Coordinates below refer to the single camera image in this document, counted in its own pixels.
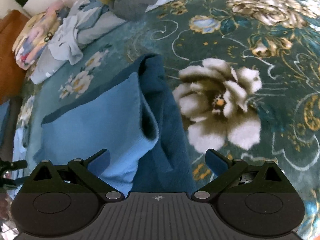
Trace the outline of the person's left hand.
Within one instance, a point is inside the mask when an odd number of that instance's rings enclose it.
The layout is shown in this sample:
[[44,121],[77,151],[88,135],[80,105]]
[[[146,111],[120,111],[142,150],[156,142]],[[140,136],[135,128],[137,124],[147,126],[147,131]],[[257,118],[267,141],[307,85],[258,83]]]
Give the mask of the person's left hand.
[[0,198],[0,217],[2,220],[9,219],[9,203],[6,194],[1,194]]

